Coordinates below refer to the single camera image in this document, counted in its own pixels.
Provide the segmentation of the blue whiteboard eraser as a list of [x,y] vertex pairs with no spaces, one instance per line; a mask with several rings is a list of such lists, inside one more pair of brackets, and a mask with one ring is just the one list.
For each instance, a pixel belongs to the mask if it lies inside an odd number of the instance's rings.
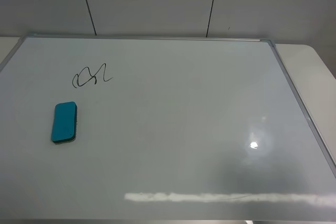
[[51,141],[54,144],[72,142],[77,132],[77,105],[75,102],[59,103],[55,106]]

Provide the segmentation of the white whiteboard with aluminium frame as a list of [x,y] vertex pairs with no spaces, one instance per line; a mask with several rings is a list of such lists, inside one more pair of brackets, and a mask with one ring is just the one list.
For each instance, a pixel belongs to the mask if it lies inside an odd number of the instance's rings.
[[335,163],[270,40],[26,36],[1,63],[1,217],[334,222]]

